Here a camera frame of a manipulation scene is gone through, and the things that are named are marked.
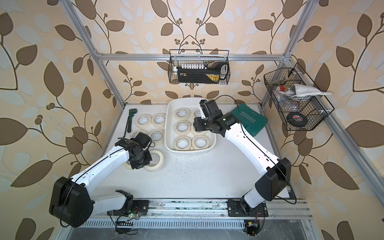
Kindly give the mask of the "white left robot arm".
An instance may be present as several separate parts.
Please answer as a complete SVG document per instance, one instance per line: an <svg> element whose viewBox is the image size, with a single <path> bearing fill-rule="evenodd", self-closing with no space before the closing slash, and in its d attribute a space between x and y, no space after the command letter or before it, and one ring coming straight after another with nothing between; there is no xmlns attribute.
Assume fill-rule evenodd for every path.
<svg viewBox="0 0 384 240"><path fill-rule="evenodd" d="M77 228L91 216L109 211L124 215L133 211L133 195L116 190L112 194L93 196L92 192L116 168L130 163L133 170L141 169L152 161L149 148L152 139L145 134L136 138L118 140L104 156L82 172L61 177L53 187L49 213L58 218L62 227Z"/></svg>

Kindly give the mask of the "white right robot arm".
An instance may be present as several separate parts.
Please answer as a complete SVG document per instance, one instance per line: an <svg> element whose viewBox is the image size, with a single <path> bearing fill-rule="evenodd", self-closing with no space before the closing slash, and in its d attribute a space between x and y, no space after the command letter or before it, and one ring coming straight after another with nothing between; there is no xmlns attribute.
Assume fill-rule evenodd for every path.
<svg viewBox="0 0 384 240"><path fill-rule="evenodd" d="M290 184L291 163L288 159L279 159L265 149L243 127L231 113L217 119L196 117L193 123L198 132L210 131L220 134L233 143L248 157L258 171L260 178L255 186L243 196L243 204L255 208L265 201L271 201Z"/></svg>

